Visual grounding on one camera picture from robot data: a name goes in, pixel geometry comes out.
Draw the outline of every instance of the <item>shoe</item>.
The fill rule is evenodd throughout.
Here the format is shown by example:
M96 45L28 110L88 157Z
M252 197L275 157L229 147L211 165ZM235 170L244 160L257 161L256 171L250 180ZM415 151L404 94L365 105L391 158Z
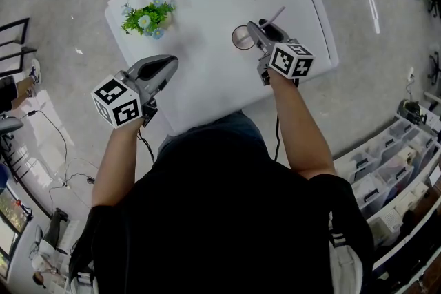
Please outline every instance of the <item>shoe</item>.
M35 85L41 84L41 72L40 72L40 62L33 58L31 60L32 67L30 68L29 76L34 79Z
M29 87L26 90L26 94L28 95L28 98L37 97L37 93L35 92L33 87Z
M61 216L61 219L62 219L62 220L64 220L65 222L68 221L69 215L68 215L65 211L62 211L62 210L60 210L60 209L57 207L57 208L55 209L55 212L57 212L57 213Z

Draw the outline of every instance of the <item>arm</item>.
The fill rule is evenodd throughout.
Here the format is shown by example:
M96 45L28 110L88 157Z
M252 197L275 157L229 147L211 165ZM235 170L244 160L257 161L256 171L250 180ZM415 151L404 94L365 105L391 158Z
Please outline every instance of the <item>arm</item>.
M280 130L292 170L310 179L319 174L336 174L331 152L314 122L297 87L279 73L268 69Z
M143 119L115 129L110 136L92 191L92 207L114 206L135 183L136 134Z

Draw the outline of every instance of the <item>black frame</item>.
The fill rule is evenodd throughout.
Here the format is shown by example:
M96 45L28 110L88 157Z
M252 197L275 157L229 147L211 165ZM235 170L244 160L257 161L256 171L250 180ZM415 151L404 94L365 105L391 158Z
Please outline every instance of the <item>black frame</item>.
M10 192L10 194L12 195L12 197L17 201L18 199L15 197L14 193L11 191L11 189L9 188L9 186L6 186L6 189ZM11 261L12 258L14 257L14 253L15 250L17 249L17 245L20 242L21 236L23 235L23 233L26 230L26 227L28 226L28 223L30 221L30 216L32 216L32 213L29 213L26 208L21 205L21 209L23 209L23 212L28 215L26 218L26 223L23 227L23 229L21 231L19 231L8 219L8 217L6 217L3 212L0 211L0 218L12 229L12 231L14 231L17 234L17 238L14 242L14 244L12 245L11 249L10 249L10 253L9 255L0 247L0 253L1 255L8 261L8 269L6 270L6 276L3 277L2 275L0 275L1 277L3 277L5 280L8 278L9 276L9 268L11 265Z
M1 31L4 31L4 30L8 30L10 28L13 28L15 26L18 26L18 25L23 25L23 31L21 33L21 39L20 40L13 39L12 41L7 41L5 43L0 43L0 47L3 47L4 45L8 45L8 44L11 44L11 43L16 43L16 44L23 45L25 43L25 39L26 39L26 31L28 29L28 24L29 24L29 17L27 17L26 19L22 19L22 20L18 20L18 21L15 21L15 22L8 23L7 25L0 26L0 32L1 32ZM0 72L0 77L9 76L9 75L13 75L13 74L18 74L19 72L22 72L23 71L23 60L24 60L25 54L33 53L33 52L36 52L36 51L37 50L34 49L34 48L29 48L29 47L23 46L23 47L21 47L21 51L20 52L0 57L0 61L3 61L3 60L6 60L6 59L14 58L16 56L20 56L20 67L18 69L9 70L9 71L5 71L5 72Z

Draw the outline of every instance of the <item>green plant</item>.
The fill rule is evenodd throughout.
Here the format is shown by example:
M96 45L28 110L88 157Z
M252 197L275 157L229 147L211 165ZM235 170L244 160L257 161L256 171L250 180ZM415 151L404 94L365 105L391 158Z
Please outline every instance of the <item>green plant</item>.
M163 35L163 30L159 24L166 20L169 12L175 10L175 6L164 0L153 0L148 6L141 9L130 7L129 3L124 5L123 15L126 19L121 26L125 33L130 34L129 30L136 30L142 36L153 36L159 39Z

